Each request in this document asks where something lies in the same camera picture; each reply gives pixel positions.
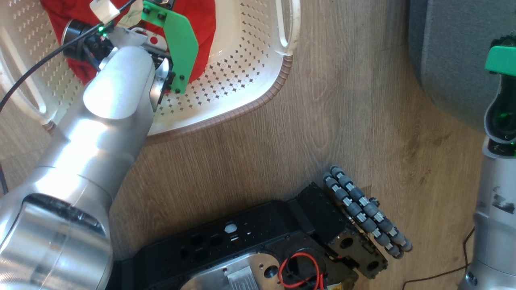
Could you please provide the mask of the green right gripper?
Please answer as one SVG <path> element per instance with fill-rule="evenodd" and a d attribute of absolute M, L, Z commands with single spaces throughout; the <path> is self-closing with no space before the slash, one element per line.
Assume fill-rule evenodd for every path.
<path fill-rule="evenodd" d="M 516 77 L 516 37 L 503 35 L 492 40 L 488 57 L 485 61 L 485 70 L 491 74 Z"/>

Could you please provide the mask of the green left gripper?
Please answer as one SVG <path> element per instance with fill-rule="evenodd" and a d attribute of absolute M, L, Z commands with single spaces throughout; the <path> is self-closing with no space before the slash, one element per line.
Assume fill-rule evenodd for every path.
<path fill-rule="evenodd" d="M 116 26 L 108 33 L 115 48 L 140 46 L 153 58 L 162 93 L 184 93 L 192 75 L 199 44 L 189 20 L 156 0 L 144 0 L 141 19 L 163 29 L 164 36 L 144 28 Z"/>

